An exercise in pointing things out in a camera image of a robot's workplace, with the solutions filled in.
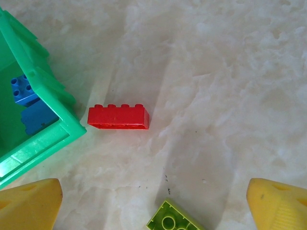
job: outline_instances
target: lime green lego brick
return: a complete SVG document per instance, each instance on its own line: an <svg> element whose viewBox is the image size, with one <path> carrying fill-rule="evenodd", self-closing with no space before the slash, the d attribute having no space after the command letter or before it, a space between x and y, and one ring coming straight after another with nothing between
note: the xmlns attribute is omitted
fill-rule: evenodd
<svg viewBox="0 0 307 230"><path fill-rule="evenodd" d="M37 37L0 7L0 189L86 133L73 112L75 99L58 82ZM33 136L21 122L10 80L25 74L59 120Z"/></svg>
<svg viewBox="0 0 307 230"><path fill-rule="evenodd" d="M150 230L205 230L187 212L167 198L147 223Z"/></svg>

